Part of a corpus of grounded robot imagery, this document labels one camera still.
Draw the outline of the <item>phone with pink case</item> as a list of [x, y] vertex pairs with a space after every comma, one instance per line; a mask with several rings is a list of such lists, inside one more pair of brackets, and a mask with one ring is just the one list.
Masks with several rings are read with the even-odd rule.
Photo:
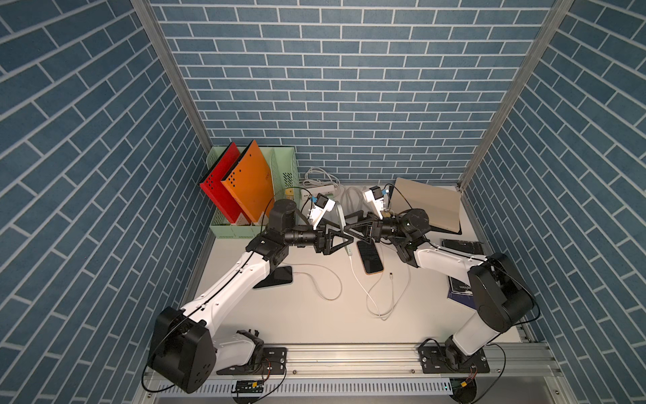
[[380, 274], [384, 271], [384, 265], [374, 242], [357, 241], [357, 248], [365, 274]]

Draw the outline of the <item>phone with green case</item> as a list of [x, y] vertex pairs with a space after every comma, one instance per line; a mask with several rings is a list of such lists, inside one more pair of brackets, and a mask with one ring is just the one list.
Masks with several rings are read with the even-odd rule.
[[[340, 230], [342, 232], [345, 232], [344, 227], [345, 227], [345, 225], [347, 223], [346, 223], [345, 215], [344, 215], [344, 212], [343, 212], [343, 206], [342, 206], [341, 203], [336, 204], [336, 212], [337, 212], [337, 214], [339, 216]], [[352, 255], [353, 255], [352, 248], [351, 248], [352, 243], [353, 242], [350, 242], [350, 244], [348, 244], [346, 247], [344, 247], [348, 257], [352, 257]]]

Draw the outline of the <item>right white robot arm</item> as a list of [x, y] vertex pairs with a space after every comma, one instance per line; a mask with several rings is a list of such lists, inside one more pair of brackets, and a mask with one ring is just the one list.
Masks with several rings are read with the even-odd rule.
[[367, 242], [390, 242], [404, 264], [437, 271], [469, 286], [475, 313], [444, 343], [447, 362], [457, 366], [520, 324], [538, 303], [505, 254], [469, 255], [439, 247], [427, 239], [431, 230], [422, 209], [383, 218], [360, 215], [344, 227], [344, 232]]

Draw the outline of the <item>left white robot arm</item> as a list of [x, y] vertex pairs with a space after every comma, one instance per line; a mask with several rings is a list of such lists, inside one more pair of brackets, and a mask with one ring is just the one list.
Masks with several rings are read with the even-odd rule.
[[277, 200], [266, 228], [257, 234], [240, 259], [210, 289], [180, 309], [165, 308], [156, 318], [146, 367], [156, 371], [183, 392], [193, 393], [219, 370], [240, 366], [254, 372], [267, 363], [258, 333], [239, 330], [215, 340], [215, 334], [232, 309], [254, 286], [270, 277], [287, 258], [291, 247], [314, 247], [331, 255], [353, 243], [340, 225], [325, 220], [334, 200], [318, 195], [304, 224], [296, 203]]

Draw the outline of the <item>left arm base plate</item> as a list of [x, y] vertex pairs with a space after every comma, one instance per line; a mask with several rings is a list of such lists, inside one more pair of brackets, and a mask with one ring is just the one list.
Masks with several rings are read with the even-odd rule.
[[260, 355], [252, 356], [245, 365], [217, 370], [217, 375], [284, 375], [287, 363], [286, 347], [265, 347]]

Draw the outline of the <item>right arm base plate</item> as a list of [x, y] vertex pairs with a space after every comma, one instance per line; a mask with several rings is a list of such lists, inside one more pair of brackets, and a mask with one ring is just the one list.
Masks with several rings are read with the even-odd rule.
[[484, 350], [470, 356], [459, 351], [446, 353], [444, 346], [427, 345], [418, 349], [424, 374], [488, 374], [491, 368]]

